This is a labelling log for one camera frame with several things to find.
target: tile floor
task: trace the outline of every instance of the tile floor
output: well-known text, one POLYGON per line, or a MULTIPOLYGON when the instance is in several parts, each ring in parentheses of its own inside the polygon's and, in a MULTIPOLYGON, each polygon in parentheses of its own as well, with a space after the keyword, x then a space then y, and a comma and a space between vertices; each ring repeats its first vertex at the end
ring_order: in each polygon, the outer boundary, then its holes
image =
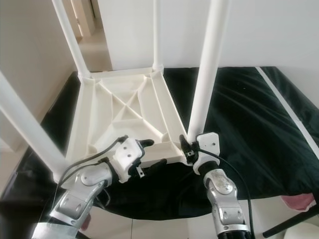
MULTIPOLYGON (((111 70, 111 60, 108 54, 103 29, 97 29, 89 38, 79 42, 82 54, 90 71, 111 70)), ((22 144, 15 153, 0 155, 0 194, 12 171, 26 150, 22 144)), ((247 202, 240 202, 246 218, 248 218, 247 202)), ((252 201, 255 233, 258 239, 261 233, 276 224, 294 216, 297 212, 288 209, 280 197, 258 199, 252 201)), ((105 212, 98 208, 91 211, 92 221, 85 234, 92 239, 216 239, 213 219, 205 215, 192 219, 169 221, 132 220, 105 212)), ((319 217, 313 217, 307 222, 319 226, 319 217)), ((283 233, 271 239, 282 239, 283 233)))
POLYGON ((102 28, 97 28, 90 37, 83 37, 79 46, 89 71, 112 70, 109 50, 102 28))

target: black cable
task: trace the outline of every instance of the black cable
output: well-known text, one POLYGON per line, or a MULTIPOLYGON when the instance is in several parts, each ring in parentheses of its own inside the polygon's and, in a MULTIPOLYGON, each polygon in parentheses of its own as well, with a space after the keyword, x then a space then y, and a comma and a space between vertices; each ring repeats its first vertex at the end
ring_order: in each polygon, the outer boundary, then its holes
POLYGON ((54 198, 53 198, 53 202, 52 202, 52 207, 51 207, 51 210, 53 209, 54 207, 54 203, 55 203, 55 197, 56 197, 56 192, 58 191, 58 188, 66 182, 66 180, 68 180, 72 175, 74 175, 76 172, 78 172, 79 170, 81 170, 82 168, 85 168, 85 167, 88 167, 88 166, 94 166, 94 165, 98 165, 100 163, 103 162, 103 160, 99 160, 97 163, 94 163, 94 164, 87 164, 87 165, 84 165, 84 166, 81 166, 77 169, 75 169, 72 173, 70 173, 66 178, 65 175, 67 174, 68 171, 70 171, 70 169, 72 169, 73 167, 79 165, 79 164, 82 164, 82 163, 86 163, 90 160, 93 160, 103 154, 105 154, 106 152, 110 151, 111 148, 113 148, 118 142, 123 142, 125 141, 126 139, 128 138, 128 136, 123 136, 123 137, 118 137, 109 147, 107 147, 106 149, 102 150, 101 152, 97 153, 97 154, 94 154, 86 159, 82 159, 76 163, 73 163, 71 164, 70 166, 68 166, 65 171, 63 172, 58 184, 56 185, 56 189, 55 189, 55 193, 54 193, 54 198))
POLYGON ((213 156, 215 158, 218 158, 220 161, 226 163, 237 175, 238 177, 240 178, 240 180, 243 182, 244 186, 245 186, 245 189, 246 189, 246 193, 247 193, 247 202, 248 202, 248 214, 249 214, 249 225, 250 225, 250 232, 251 232, 251 235, 252 235, 252 239, 255 239, 255 232, 254 232, 254 224, 253 224, 253 213, 252 213, 252 209, 251 209, 251 197, 250 197, 250 193, 249 193, 249 189, 248 189, 248 186, 245 182, 245 180, 243 179, 243 177, 240 175, 240 173, 237 171, 236 168, 234 168, 229 162, 227 162, 225 159, 223 159, 222 157, 214 154, 214 153, 211 153, 209 151, 206 151, 206 150, 203 150, 203 149, 200 149, 200 148, 197 148, 196 149, 197 151, 199 152, 202 152, 202 153, 206 153, 210 156, 213 156))
POLYGON ((65 178, 61 181, 61 185, 62 185, 63 183, 65 183, 66 180, 68 180, 70 177, 72 177, 76 172, 78 172, 78 171, 81 170, 82 168, 85 168, 85 167, 88 167, 88 166, 99 165, 99 164, 101 164, 101 163, 102 163, 102 161, 99 161, 99 162, 97 162, 97 163, 86 164, 86 165, 83 165, 83 166, 81 166, 81 167, 78 167, 77 169, 75 169, 72 173, 70 173, 67 177, 65 177, 65 178))
POLYGON ((82 164, 82 163, 85 163, 85 162, 88 162, 90 160, 93 160, 99 156, 101 156, 102 154, 105 154, 107 151, 110 151, 111 148, 113 148, 118 142, 121 142, 121 141, 124 141, 126 138, 128 138, 127 136, 123 136, 123 137, 119 137, 117 138, 109 147, 107 147, 106 149, 102 150, 101 152, 97 153, 97 154, 94 154, 92 155, 91 157, 88 157, 86 159, 82 159, 76 163, 73 163, 71 164, 70 166, 68 166, 65 171, 63 172, 61 178, 60 178, 60 181, 58 183, 58 187, 61 186, 66 180, 63 180, 65 175, 67 174, 67 172, 72 169, 73 167, 79 165, 79 164, 82 164))

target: white pole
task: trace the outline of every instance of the white pole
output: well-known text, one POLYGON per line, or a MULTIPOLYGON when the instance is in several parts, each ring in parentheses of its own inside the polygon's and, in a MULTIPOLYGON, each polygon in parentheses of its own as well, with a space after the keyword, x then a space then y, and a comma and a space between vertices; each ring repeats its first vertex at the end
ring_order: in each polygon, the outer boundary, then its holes
POLYGON ((78 69, 79 75, 84 77, 90 77, 91 74, 88 68, 86 67, 80 47, 74 36, 73 30, 72 30, 70 21, 68 19, 68 16, 66 14, 62 0, 52 0, 52 3, 55 8, 56 15, 59 18, 62 30, 64 32, 66 41, 69 45, 69 48, 73 56, 76 68, 78 69))
POLYGON ((196 90, 187 133, 187 141, 194 142, 203 133, 217 73, 222 39, 230 8, 230 0, 212 0, 206 25, 196 90))
POLYGON ((0 110, 52 171, 55 182, 67 167, 62 153, 39 125, 0 70, 0 110))
POLYGON ((163 71, 164 66, 161 59, 160 49, 160 0, 153 0, 153 48, 153 70, 163 71))

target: white wall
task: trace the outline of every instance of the white wall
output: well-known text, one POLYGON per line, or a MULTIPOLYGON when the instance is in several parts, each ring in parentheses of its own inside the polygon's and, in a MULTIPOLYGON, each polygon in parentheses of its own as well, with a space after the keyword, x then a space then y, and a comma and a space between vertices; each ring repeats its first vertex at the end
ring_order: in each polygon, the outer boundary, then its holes
POLYGON ((0 138, 0 152, 11 152, 11 148, 0 138))
MULTIPOLYGON (((0 1, 0 67, 41 120, 73 70, 73 59, 50 0, 0 1)), ((21 137, 0 113, 0 137, 16 150, 21 137)))
MULTIPOLYGON (((151 2, 99 0, 114 70, 152 65, 151 2)), ((164 66, 198 66, 209 0, 161 4, 164 66)), ((300 73, 291 80, 319 107, 318 9, 317 0, 233 0, 220 66, 311 69, 311 76, 300 73)))

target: black stand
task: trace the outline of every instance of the black stand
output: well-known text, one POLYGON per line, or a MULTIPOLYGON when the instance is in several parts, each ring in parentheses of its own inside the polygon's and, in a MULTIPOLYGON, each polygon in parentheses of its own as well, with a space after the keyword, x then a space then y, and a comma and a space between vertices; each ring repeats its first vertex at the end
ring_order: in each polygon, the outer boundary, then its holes
POLYGON ((279 225, 265 231, 263 233, 263 236, 265 238, 269 238, 279 232, 282 232, 283 230, 286 230, 288 228, 291 228, 294 225, 297 225, 298 223, 302 223, 303 221, 314 217, 315 215, 319 214, 319 200, 318 195, 315 195, 315 199, 317 204, 311 207, 307 212, 299 213, 298 215, 288 219, 287 221, 280 223, 279 225))

